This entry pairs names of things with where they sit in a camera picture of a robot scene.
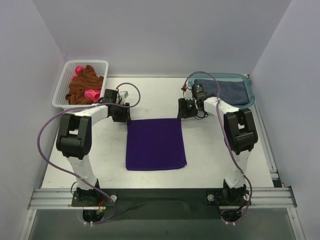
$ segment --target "table surface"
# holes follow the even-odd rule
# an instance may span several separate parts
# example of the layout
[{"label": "table surface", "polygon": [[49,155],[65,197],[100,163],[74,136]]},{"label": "table surface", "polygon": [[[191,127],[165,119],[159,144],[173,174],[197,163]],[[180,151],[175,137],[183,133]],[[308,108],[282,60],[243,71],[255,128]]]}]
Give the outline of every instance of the table surface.
[{"label": "table surface", "polygon": [[[106,88],[120,83],[135,84],[141,92],[138,106],[130,110],[132,120],[176,118],[178,99],[185,78],[178,77],[111,77]],[[138,94],[129,85],[126,99],[133,105]],[[224,143],[218,118],[210,115],[203,120],[181,120],[187,165],[176,170],[128,171],[126,169],[127,126],[106,118],[92,127],[92,148],[89,158],[101,188],[221,188],[232,160]],[[53,146],[50,161],[72,171],[62,153]],[[273,187],[262,143],[259,139],[250,154],[246,175],[254,188]],[[70,188],[76,178],[48,166],[42,188]]]}]

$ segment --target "purple towel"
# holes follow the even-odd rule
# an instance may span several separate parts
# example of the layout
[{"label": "purple towel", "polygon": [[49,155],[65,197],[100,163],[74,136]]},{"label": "purple towel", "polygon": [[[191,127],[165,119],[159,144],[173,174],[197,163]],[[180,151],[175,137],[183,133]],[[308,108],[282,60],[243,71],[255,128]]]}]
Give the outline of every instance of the purple towel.
[{"label": "purple towel", "polygon": [[170,170],[187,165],[180,119],[134,120],[127,130],[127,170]]}]

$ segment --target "blue towel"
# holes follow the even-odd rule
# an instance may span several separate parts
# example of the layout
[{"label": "blue towel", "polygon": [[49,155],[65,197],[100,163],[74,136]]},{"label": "blue towel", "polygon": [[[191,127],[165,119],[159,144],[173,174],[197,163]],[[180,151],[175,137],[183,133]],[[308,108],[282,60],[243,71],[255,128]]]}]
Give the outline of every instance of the blue towel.
[{"label": "blue towel", "polygon": [[[250,100],[243,81],[218,81],[220,85],[220,98],[232,106],[247,105]],[[218,88],[214,80],[196,79],[194,84],[202,84],[207,94],[217,94]]]}]

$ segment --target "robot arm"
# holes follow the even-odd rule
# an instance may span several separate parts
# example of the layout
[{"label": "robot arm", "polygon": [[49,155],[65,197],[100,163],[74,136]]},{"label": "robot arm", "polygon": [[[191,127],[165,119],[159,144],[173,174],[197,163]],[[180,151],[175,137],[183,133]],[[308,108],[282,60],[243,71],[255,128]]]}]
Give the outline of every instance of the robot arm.
[{"label": "robot arm", "polygon": [[[193,85],[192,89],[182,89],[185,98],[178,100],[178,118],[190,118],[198,115],[201,110],[217,116],[218,99],[207,95],[201,84]],[[232,154],[243,170],[246,172],[247,162],[254,144],[258,141],[258,134],[250,109],[239,109],[219,100],[219,113],[223,116],[225,130]],[[230,171],[223,181],[223,188],[228,191],[229,202],[237,201],[246,191],[246,181],[240,170],[230,162]]]},{"label": "robot arm", "polygon": [[[203,101],[204,111],[217,116],[218,99],[210,97]],[[241,110],[220,100],[219,113],[223,116],[223,127],[232,149],[232,154],[239,167],[246,172],[247,162],[258,135],[252,113],[249,109]],[[224,182],[230,189],[243,188],[245,178],[240,170],[232,163]]]},{"label": "robot arm", "polygon": [[[106,89],[101,103],[116,103],[129,106],[126,103],[127,91],[118,92]],[[65,113],[61,116],[56,140],[56,148],[71,164],[72,170],[91,185],[99,188],[99,181],[93,173],[89,152],[92,146],[92,126],[102,119],[112,117],[114,122],[130,123],[130,109],[119,106],[100,105],[75,113]],[[77,178],[77,194],[79,197],[99,197],[93,189]]]}]

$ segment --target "plastic basket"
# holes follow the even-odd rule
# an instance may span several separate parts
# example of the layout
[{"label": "plastic basket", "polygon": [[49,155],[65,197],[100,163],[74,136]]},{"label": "plastic basket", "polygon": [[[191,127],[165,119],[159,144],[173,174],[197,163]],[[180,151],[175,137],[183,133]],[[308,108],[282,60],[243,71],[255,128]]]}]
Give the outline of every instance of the plastic basket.
[{"label": "plastic basket", "polygon": [[69,83],[71,82],[72,76],[76,74],[75,70],[78,66],[85,67],[86,65],[91,65],[95,71],[95,74],[103,76],[103,83],[101,87],[101,95],[104,94],[104,89],[106,85],[107,72],[109,64],[107,61],[103,60],[71,60],[67,61],[63,67],[62,73],[60,75],[58,84],[56,86],[52,105],[57,108],[71,109],[76,107],[88,107],[90,105],[70,105],[68,100],[66,100],[66,95],[69,92]]}]

